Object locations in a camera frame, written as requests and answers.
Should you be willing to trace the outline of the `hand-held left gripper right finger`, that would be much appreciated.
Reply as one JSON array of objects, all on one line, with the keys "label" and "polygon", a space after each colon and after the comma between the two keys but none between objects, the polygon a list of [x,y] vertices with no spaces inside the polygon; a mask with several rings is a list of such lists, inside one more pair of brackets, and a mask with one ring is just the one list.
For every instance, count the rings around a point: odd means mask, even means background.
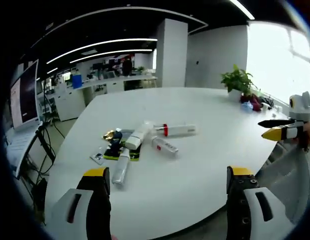
[{"label": "hand-held left gripper right finger", "polygon": [[227,240],[282,240],[294,228],[284,204],[244,167],[227,167]]}]

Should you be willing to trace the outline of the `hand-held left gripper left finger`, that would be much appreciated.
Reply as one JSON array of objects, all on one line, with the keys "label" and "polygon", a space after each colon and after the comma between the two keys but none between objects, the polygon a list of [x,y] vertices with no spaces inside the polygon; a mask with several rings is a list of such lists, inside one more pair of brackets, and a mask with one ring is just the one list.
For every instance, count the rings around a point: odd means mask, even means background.
[{"label": "hand-held left gripper left finger", "polygon": [[110,171],[90,169],[53,206],[54,240],[110,240]]}]

